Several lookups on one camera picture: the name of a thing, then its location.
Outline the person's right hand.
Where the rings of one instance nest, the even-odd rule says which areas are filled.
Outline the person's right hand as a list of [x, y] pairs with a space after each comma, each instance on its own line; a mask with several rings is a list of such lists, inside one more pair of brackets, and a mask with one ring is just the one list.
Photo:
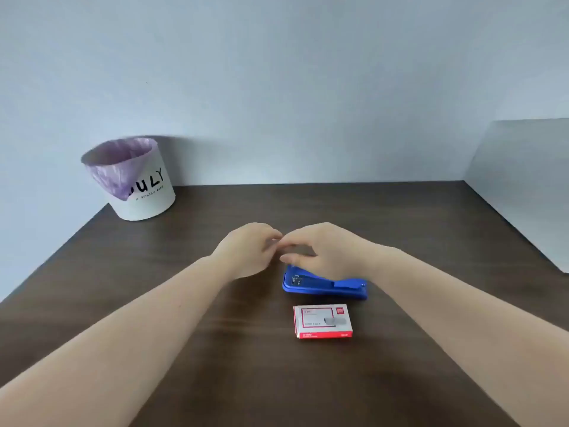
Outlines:
[[295, 229], [278, 243], [283, 254], [316, 256], [313, 267], [301, 268], [329, 280], [370, 277], [375, 248], [376, 244], [329, 222]]

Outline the person's left hand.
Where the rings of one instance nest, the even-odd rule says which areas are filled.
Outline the person's left hand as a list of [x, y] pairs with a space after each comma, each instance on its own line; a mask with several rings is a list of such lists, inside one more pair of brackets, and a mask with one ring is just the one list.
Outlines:
[[225, 282], [250, 277], [265, 270], [277, 250], [261, 252], [260, 222], [229, 232], [209, 256], [208, 262]]

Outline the person's left forearm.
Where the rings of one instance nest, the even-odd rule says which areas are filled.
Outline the person's left forearm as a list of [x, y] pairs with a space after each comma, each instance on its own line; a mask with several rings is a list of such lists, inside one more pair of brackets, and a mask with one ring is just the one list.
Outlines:
[[236, 275], [202, 258], [89, 327], [0, 388], [0, 427], [128, 427]]

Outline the person's right forearm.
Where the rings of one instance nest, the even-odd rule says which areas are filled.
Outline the person's right forearm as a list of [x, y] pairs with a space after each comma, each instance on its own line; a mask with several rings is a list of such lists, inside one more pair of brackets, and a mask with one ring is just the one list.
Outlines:
[[569, 427], [569, 331], [399, 249], [369, 277], [521, 427]]

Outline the blue stapler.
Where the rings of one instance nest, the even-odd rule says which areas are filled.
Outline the blue stapler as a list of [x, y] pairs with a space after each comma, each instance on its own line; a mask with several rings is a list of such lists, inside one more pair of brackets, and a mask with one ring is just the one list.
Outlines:
[[329, 280], [302, 268], [287, 265], [282, 288], [289, 293], [367, 299], [367, 281], [359, 278]]

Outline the red and white staple box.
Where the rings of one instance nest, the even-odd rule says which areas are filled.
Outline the red and white staple box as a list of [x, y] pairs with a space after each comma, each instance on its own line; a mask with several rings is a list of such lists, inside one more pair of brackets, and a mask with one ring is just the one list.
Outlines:
[[294, 306], [294, 330], [298, 339], [339, 339], [353, 336], [348, 305]]

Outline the white round waste bin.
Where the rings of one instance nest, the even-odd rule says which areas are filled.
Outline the white round waste bin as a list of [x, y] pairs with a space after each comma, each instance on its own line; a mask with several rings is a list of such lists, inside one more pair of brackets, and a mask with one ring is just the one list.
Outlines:
[[176, 199], [159, 145], [157, 152], [149, 158], [143, 172], [135, 182], [135, 185], [132, 186], [132, 194], [128, 200], [118, 200], [104, 189], [103, 191], [117, 216], [129, 222], [138, 222], [156, 217], [171, 208]]

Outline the purple plastic bin liner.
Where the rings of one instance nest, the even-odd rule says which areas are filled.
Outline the purple plastic bin liner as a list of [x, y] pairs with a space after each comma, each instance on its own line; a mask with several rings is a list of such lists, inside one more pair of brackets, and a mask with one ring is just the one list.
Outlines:
[[157, 150], [158, 143], [150, 137], [118, 138], [100, 143], [80, 161], [107, 193], [126, 201], [147, 161]]

